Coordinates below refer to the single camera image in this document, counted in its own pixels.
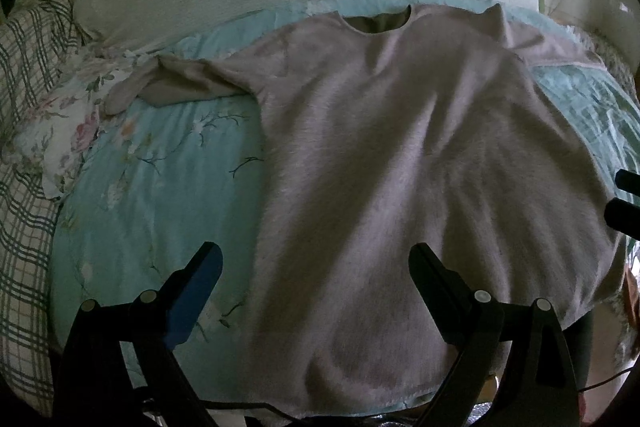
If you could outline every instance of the bed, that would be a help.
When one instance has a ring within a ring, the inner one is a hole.
[[[176,355],[202,398],[242,401],[238,338],[265,176],[258,108],[248,96],[165,108],[137,100],[112,120],[101,120],[92,109],[89,115],[98,118],[76,128],[76,161],[60,178],[15,154],[16,148],[33,148],[24,137],[25,121],[46,120],[52,134],[54,127],[63,129],[70,122],[63,111],[79,105],[76,99],[84,103],[86,95],[99,107],[119,74],[130,73],[159,50],[185,58],[224,57],[283,25],[334,10],[373,16],[407,4],[445,4],[483,12],[495,2],[506,6],[510,20],[568,35],[537,13],[537,0],[18,1],[0,34],[6,84],[0,131],[9,145],[0,167],[0,368],[12,389],[38,411],[50,413],[47,349],[64,345],[79,304],[89,296],[105,305],[129,301],[161,285],[214,236],[225,252],[225,275]],[[640,112],[633,91],[588,68],[534,68],[532,74],[584,140],[614,193],[618,169],[640,168]],[[63,108],[58,84],[70,89],[63,93],[65,100],[74,99]],[[56,110],[47,112],[47,104],[54,103]],[[16,130],[22,130],[22,145],[9,140]],[[42,152],[41,164],[52,162],[45,160],[42,142],[36,149]],[[60,161],[61,154],[54,157]],[[176,214],[176,208],[189,211]],[[629,241],[621,248],[622,264],[615,268],[620,279],[623,264],[632,264],[634,245]],[[609,292],[607,298],[620,302],[621,295]],[[620,360],[628,360],[635,338],[628,326],[622,330],[629,338],[619,343]],[[126,358],[132,379],[140,382],[130,350]],[[402,403],[337,413],[399,410],[428,398],[429,393],[407,396]]]

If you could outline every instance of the beige shirt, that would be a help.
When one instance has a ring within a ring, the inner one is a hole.
[[[438,387],[455,351],[409,276],[418,242],[472,289],[548,299],[564,328],[620,288],[610,194],[527,70],[560,64],[604,68],[500,6],[415,6],[392,31],[331,13],[226,60],[160,58],[114,92],[116,108],[141,89],[175,102],[186,79],[203,96],[237,86],[260,104],[268,181],[247,400],[297,416],[363,413]]]

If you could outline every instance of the teal bed sheet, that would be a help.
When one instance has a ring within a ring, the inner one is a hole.
[[[489,0],[331,0],[248,14],[166,49],[213,58],[242,49],[266,32],[332,10],[372,16],[407,4],[438,3],[481,12]],[[566,34],[539,13],[506,7],[510,18]],[[602,71],[534,68],[549,99],[582,136],[615,190],[620,168],[640,170],[640,113]],[[264,164],[257,103],[250,96],[152,108],[136,100],[117,129],[101,136],[65,201],[54,236],[50,313],[63,346],[80,303],[131,301],[184,267],[204,241],[220,245],[222,277],[190,339],[175,350],[198,395],[242,401],[236,368],[243,305],[252,276]],[[620,197],[628,199],[624,193]],[[142,383],[130,346],[132,378]],[[415,397],[387,407],[412,407]],[[370,414],[380,411],[336,411]]]

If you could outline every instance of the sleeve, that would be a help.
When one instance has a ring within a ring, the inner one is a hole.
[[[521,22],[508,21],[499,4],[484,13],[471,15],[470,24],[514,52],[528,67],[574,65],[607,70],[598,55],[572,41],[568,35],[563,38]]]
[[[220,60],[189,60],[158,55],[116,84],[106,97],[104,111],[118,114],[139,96],[161,107],[179,102],[210,100],[246,92],[287,74],[287,43],[291,28],[269,33],[244,50]]]

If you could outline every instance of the checkered fabric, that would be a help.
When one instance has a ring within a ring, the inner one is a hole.
[[[83,44],[73,0],[18,0],[0,25],[0,150],[25,111],[59,78],[58,65]],[[58,204],[41,176],[0,159],[0,374],[17,396],[51,414],[47,270]]]

